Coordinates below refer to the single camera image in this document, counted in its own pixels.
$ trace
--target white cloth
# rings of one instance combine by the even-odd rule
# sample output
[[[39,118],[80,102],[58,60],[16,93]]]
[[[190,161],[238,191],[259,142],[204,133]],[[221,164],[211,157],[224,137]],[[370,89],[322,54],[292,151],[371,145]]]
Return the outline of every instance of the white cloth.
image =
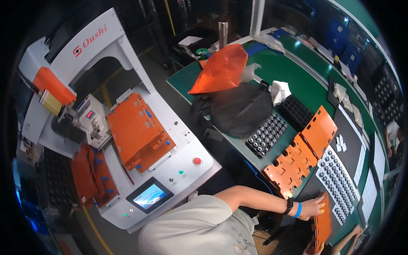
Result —
[[[387,133],[388,133],[388,145],[389,147],[394,147],[395,149],[398,148],[399,140],[397,137],[397,130],[399,129],[398,124],[395,121],[390,122],[387,125]]]
[[[142,255],[257,255],[254,222],[221,199],[200,195],[147,224],[139,234]]]
[[[272,82],[272,85],[269,85],[269,90],[271,91],[273,106],[281,104],[288,96],[292,94],[287,82],[279,82],[276,80]]]

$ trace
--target person's arm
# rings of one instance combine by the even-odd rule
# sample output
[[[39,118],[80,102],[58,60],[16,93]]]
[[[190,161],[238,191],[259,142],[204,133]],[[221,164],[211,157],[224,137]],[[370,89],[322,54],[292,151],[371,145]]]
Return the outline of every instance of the person's arm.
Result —
[[[287,209],[287,201],[256,189],[245,186],[233,186],[214,195],[226,202],[234,212],[239,206],[246,206],[257,210],[271,211],[275,213],[284,213]],[[320,204],[324,197],[302,202],[302,211],[298,217],[301,220],[309,220],[310,217],[321,214],[324,210]],[[299,207],[298,202],[293,203],[289,216],[295,216]]]
[[[330,253],[331,254],[339,253],[344,248],[344,246],[348,243],[348,241],[350,241],[350,239],[353,236],[356,236],[356,238],[353,239],[353,242],[350,245],[350,247],[348,248],[347,253],[346,253],[346,255],[350,255],[351,252],[353,251],[354,245],[357,242],[357,238],[359,237],[360,232],[362,232],[362,229],[360,228],[360,225],[356,225],[354,227],[354,229],[348,235],[346,235],[338,244],[336,244],[333,247],[333,249],[331,250]]]
[[[387,145],[387,155],[388,158],[392,156],[392,150],[390,148],[390,141],[388,137],[388,126],[384,128],[385,144]]]

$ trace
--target orange bag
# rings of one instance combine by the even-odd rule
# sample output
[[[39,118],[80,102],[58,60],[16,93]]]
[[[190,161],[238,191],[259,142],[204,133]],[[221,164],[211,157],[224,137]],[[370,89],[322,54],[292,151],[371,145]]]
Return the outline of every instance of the orange bag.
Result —
[[[238,87],[247,60],[248,54],[242,45],[227,45],[207,60],[188,93],[210,93]]]

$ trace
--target person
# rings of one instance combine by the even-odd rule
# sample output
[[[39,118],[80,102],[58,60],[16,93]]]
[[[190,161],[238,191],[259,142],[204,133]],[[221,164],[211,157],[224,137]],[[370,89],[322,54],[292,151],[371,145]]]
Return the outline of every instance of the person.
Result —
[[[356,225],[348,235],[346,235],[342,240],[340,240],[340,242],[338,242],[338,244],[336,244],[330,250],[330,255],[340,255],[341,250],[346,246],[348,241],[350,241],[350,239],[354,237],[353,242],[351,243],[350,247],[348,248],[346,252],[346,255],[351,255],[354,249],[354,245],[356,245],[357,239],[360,237],[362,233],[363,233],[363,229],[360,227],[360,225]],[[312,245],[312,242],[310,242],[307,245],[302,255],[309,255],[307,252],[309,251],[311,245]],[[324,248],[324,242],[320,246],[319,251],[313,255],[320,255],[323,251],[323,248]]]
[[[324,212],[322,197],[293,202],[287,215],[300,220]],[[143,255],[256,255],[252,238],[254,219],[239,206],[285,213],[288,201],[245,186],[233,186],[215,195],[195,199],[159,216],[139,234]]]
[[[385,141],[387,145],[387,156],[391,158],[397,153],[397,148],[400,142],[404,140],[404,129],[393,120],[387,127],[384,128]]]

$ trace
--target blue cable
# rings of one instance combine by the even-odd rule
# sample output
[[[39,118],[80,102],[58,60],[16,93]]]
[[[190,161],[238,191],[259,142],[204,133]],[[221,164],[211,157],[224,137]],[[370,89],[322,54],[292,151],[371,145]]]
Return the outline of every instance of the blue cable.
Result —
[[[258,178],[258,180],[260,180],[263,184],[265,184],[265,186],[268,188],[269,192],[273,195],[271,189],[266,185],[266,183],[257,176],[258,171],[256,171],[256,169],[254,169],[253,166],[241,154],[239,154],[239,155],[242,157],[242,159],[244,160],[246,165],[249,167],[249,169],[251,169],[251,171],[255,174],[255,177]]]

